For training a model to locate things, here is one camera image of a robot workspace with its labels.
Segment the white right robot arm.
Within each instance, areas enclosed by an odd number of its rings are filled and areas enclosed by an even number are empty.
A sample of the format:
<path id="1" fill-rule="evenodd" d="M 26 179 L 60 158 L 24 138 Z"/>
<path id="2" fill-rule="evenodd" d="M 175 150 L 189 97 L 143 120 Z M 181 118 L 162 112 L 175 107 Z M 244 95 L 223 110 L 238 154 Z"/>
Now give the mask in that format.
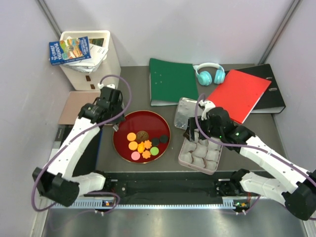
<path id="1" fill-rule="evenodd" d="M 300 220 L 315 220 L 316 173 L 291 163 L 267 146 L 259 136 L 243 125 L 236 124 L 222 107 L 209 100 L 198 100 L 195 114 L 188 119 L 184 137 L 195 140 L 195 132 L 201 140 L 226 147 L 248 158 L 272 177 L 265 178 L 240 169 L 233 173 L 230 188 L 235 195 L 256 193 L 283 205 Z"/>

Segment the black sandwich cookie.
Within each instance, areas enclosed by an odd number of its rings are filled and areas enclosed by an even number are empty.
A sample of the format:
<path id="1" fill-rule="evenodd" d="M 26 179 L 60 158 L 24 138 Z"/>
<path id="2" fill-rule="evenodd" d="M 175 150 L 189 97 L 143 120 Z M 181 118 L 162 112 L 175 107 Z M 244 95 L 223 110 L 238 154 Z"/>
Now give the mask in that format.
<path id="1" fill-rule="evenodd" d="M 152 140 L 151 140 L 151 143 L 152 143 L 152 146 L 158 146 L 159 145 L 159 143 L 160 143 L 160 140 L 158 139 L 158 138 L 153 138 Z"/>
<path id="2" fill-rule="evenodd" d="M 169 140 L 169 137 L 165 134 L 160 136 L 160 138 L 159 138 L 159 141 L 163 144 L 166 144 L 168 142 L 168 140 Z"/>

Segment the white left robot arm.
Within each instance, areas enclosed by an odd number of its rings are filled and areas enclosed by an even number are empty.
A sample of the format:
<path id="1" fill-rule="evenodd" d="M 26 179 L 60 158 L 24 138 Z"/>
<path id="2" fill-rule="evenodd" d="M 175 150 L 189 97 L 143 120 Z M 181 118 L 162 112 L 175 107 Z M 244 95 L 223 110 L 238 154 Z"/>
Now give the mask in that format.
<path id="1" fill-rule="evenodd" d="M 106 196 L 112 190 L 111 182 L 96 171 L 74 176 L 78 161 L 100 132 L 102 123 L 118 124 L 124 120 L 121 91 L 114 84 L 98 84 L 98 87 L 100 96 L 81 108 L 70 134 L 56 153 L 57 157 L 49 160 L 47 169 L 37 167 L 32 173 L 33 190 L 65 207 L 90 192 Z"/>

